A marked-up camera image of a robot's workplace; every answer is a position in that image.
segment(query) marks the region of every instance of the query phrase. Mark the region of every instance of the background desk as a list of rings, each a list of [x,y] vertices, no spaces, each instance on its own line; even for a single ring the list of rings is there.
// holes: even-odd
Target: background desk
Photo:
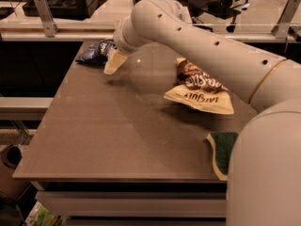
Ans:
[[[240,132],[256,113],[235,95],[230,116],[164,99],[175,86],[177,57],[149,44],[111,76],[73,62],[14,178],[32,181],[56,214],[224,217],[226,185],[213,172],[205,138],[210,131]],[[124,197],[142,197],[145,207],[129,198],[121,212],[103,205]]]
[[[116,19],[128,16],[133,0],[107,0],[91,16],[83,21],[56,19],[59,33],[54,38],[45,37],[40,17],[27,17],[22,8],[24,3],[14,3],[16,14],[0,20],[2,40],[26,41],[83,41],[100,40],[112,36]]]

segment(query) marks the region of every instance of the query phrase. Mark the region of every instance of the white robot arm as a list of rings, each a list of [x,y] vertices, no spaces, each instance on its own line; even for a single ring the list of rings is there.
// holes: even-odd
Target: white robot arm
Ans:
[[[301,66],[181,20],[182,5],[142,0],[119,23],[117,47],[132,53],[156,41],[199,65],[260,114],[230,159],[227,225],[301,225]]]

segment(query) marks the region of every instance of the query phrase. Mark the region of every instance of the chip bag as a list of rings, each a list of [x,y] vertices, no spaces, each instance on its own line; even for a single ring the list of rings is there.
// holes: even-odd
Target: chip bag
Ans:
[[[234,113],[228,89],[187,59],[178,59],[177,80],[179,85],[165,93],[166,99],[200,111]]]
[[[81,64],[104,65],[105,74],[113,74],[126,61],[127,56],[115,45],[113,39],[92,44],[75,59]]]

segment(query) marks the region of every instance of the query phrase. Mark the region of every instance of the table surface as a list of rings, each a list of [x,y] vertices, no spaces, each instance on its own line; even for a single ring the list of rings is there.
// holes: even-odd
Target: table surface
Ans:
[[[91,42],[84,42],[79,54]],[[236,131],[255,111],[231,94],[234,115],[164,99],[176,85],[173,50],[158,43],[114,74],[73,62],[14,178],[30,181],[217,181],[212,131]]]

